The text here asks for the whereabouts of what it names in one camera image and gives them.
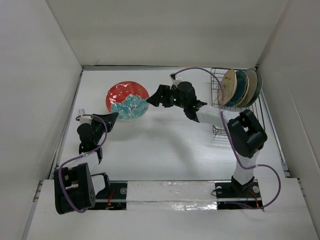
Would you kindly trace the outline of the red plate with blue flower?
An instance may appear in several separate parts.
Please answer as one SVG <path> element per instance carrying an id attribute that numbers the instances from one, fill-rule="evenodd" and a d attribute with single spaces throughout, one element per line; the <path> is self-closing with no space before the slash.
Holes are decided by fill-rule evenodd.
<path id="1" fill-rule="evenodd" d="M 107 92 L 105 104 L 110 113 L 118 113 L 122 121 L 132 121 L 142 117 L 148 110 L 148 91 L 138 82 L 122 81 Z"/>

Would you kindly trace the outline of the beige plate with bird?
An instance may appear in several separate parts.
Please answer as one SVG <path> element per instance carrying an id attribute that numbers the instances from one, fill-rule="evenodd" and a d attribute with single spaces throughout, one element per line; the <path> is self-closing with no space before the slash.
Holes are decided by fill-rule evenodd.
<path id="1" fill-rule="evenodd" d="M 234 69 L 229 69 L 222 77 L 221 88 L 218 91 L 218 102 L 226 105 L 235 95 L 237 90 L 237 76 Z"/>

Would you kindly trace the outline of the teal scalloped plate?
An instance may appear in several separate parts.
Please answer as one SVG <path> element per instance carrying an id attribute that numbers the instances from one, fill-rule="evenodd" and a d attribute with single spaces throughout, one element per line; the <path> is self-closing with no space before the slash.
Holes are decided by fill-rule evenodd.
<path id="1" fill-rule="evenodd" d="M 237 87 L 233 97 L 225 104 L 226 107 L 234 107 L 245 95 L 248 86 L 247 75 L 244 70 L 236 71 Z"/>

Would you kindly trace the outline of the cream plate with tree branches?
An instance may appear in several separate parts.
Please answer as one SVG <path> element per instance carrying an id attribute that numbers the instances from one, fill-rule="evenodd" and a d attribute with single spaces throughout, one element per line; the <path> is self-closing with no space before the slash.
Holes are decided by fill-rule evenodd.
<path id="1" fill-rule="evenodd" d="M 257 84 L 258 84 L 258 77 L 257 77 L 256 71 L 253 68 L 247 69 L 245 71 L 245 74 L 249 78 L 249 90 L 248 90 L 246 98 L 244 99 L 244 101 L 240 105 L 242 108 L 246 107 L 246 105 L 252 99 L 252 97 L 254 96 L 254 93 L 256 91 Z"/>

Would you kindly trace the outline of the orange woven plate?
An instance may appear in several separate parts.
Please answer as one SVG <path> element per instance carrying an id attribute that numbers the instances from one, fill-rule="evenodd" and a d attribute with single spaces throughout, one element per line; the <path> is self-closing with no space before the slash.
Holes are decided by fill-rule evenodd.
<path id="1" fill-rule="evenodd" d="M 241 98 L 241 99 L 238 101 L 238 103 L 235 105 L 236 107 L 238 107 L 239 105 L 241 105 L 241 103 L 245 100 L 245 98 L 247 97 L 249 88 L 250 88 L 250 80 L 249 80 L 249 77 L 247 76 L 247 77 L 246 77 L 246 89 L 245 89 L 245 92 L 244 92 L 242 98 Z"/>

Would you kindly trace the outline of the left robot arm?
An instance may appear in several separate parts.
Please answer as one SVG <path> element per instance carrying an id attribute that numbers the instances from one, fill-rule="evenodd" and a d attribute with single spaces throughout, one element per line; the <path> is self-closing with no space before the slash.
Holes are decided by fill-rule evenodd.
<path id="1" fill-rule="evenodd" d="M 111 200 L 115 190 L 105 172 L 91 174 L 103 159 L 102 145 L 113 129 L 117 112 L 98 115 L 79 113 L 77 134 L 80 144 L 78 156 L 62 163 L 54 171 L 54 201 L 58 214 L 84 213 L 96 204 L 97 196 Z"/>

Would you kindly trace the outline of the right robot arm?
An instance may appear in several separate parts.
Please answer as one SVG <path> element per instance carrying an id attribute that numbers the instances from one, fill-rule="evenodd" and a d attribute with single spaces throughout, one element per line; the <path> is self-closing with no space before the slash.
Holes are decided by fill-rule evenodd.
<path id="1" fill-rule="evenodd" d="M 237 161 L 231 177 L 231 191 L 237 197 L 249 191 L 258 154 L 268 139 L 251 110 L 235 112 L 215 108 L 197 99 L 193 85 L 181 80 L 174 80 L 172 85 L 159 85 L 146 101 L 154 107 L 182 108 L 186 117 L 194 122 L 223 128 Z"/>

